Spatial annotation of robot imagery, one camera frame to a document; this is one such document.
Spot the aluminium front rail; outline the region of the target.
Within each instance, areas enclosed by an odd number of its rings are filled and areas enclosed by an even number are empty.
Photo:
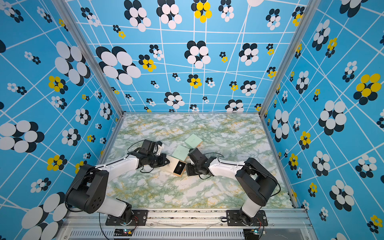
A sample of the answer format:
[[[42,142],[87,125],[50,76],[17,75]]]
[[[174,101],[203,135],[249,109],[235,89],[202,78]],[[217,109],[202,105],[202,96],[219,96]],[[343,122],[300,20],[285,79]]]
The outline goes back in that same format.
[[[107,217],[70,213],[58,240],[244,240],[244,229],[263,230],[261,240],[317,240],[303,209],[263,209],[266,227],[230,227],[226,210],[149,209],[145,226],[106,226]],[[132,237],[114,237],[115,229],[134,229]]]

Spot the beige drawer jewelry box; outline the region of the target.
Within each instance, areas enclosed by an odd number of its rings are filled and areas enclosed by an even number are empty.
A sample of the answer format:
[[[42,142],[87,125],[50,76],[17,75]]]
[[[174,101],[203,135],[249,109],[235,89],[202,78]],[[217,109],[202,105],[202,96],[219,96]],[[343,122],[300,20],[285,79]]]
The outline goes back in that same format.
[[[170,163],[164,167],[161,167],[161,169],[167,173],[181,177],[186,170],[187,163],[173,158],[172,156],[167,156],[167,159],[170,161]]]

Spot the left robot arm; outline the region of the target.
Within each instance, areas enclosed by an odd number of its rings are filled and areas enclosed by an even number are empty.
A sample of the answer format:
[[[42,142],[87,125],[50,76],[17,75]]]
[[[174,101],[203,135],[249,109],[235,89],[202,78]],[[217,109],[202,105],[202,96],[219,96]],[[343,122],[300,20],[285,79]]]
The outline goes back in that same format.
[[[143,140],[140,148],[128,152],[120,160],[103,165],[81,166],[65,195],[66,207],[75,207],[88,214],[107,214],[124,225],[137,221],[131,204],[107,196],[108,183],[144,166],[155,169],[168,165],[170,161],[162,152],[164,147],[160,141]]]

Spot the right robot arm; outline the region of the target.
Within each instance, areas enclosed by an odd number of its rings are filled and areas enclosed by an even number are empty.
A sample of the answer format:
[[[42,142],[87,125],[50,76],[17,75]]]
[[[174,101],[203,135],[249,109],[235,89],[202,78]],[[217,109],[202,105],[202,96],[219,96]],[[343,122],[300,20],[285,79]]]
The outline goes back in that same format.
[[[188,157],[192,161],[187,164],[188,176],[219,176],[239,182],[247,198],[239,210],[239,216],[235,219],[245,226],[252,226],[257,222],[259,210],[266,206],[270,197],[274,195],[275,188],[280,187],[277,179],[254,158],[231,163],[221,161],[218,157],[207,158],[197,148],[190,149]]]

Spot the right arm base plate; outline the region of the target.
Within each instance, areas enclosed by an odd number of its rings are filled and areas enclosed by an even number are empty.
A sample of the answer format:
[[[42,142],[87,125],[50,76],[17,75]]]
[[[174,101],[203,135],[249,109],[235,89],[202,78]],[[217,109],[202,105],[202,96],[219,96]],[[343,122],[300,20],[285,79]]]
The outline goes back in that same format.
[[[268,220],[266,213],[263,210],[259,210],[254,217],[249,217],[241,210],[226,210],[227,224],[230,227],[266,227],[268,226]]]

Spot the far mint jewelry box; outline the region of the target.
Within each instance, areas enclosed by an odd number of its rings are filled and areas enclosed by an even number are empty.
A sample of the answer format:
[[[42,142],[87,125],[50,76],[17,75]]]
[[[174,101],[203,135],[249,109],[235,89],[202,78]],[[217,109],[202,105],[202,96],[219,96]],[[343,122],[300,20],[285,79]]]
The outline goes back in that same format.
[[[195,134],[190,135],[190,136],[185,140],[185,144],[186,144],[190,149],[198,148],[202,143],[203,143],[203,140],[202,140],[200,137],[198,137],[197,135],[195,135]]]

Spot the right circuit board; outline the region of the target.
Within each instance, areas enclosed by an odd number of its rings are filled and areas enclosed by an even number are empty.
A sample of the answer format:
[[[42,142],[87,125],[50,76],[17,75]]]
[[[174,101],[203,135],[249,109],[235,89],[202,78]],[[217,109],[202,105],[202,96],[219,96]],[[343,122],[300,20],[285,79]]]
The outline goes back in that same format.
[[[244,238],[245,240],[260,240],[263,236],[264,231],[263,230],[257,230],[257,229],[244,229]]]

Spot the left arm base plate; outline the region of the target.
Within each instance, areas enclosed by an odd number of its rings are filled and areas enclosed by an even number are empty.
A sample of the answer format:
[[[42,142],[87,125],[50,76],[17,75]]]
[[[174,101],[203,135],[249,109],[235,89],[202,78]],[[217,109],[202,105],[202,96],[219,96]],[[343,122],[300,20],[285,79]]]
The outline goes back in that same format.
[[[129,210],[121,217],[107,216],[106,226],[145,226],[148,219],[148,210]]]

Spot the circuit board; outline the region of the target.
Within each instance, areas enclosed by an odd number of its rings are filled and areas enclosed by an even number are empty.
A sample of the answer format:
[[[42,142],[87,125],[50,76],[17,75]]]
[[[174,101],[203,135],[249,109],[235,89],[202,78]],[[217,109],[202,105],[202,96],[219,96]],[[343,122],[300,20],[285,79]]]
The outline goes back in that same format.
[[[132,237],[134,232],[134,229],[115,229],[114,237]]]
[[[244,238],[245,240],[260,240],[263,236],[264,231],[263,230],[257,230],[257,229],[244,229]]]

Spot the left circuit board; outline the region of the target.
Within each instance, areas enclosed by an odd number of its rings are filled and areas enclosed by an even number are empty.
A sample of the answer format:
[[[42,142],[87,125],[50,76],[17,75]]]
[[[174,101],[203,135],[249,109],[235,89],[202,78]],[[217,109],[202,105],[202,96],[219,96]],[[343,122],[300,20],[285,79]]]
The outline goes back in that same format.
[[[115,229],[114,237],[132,237],[134,232],[134,229]]]

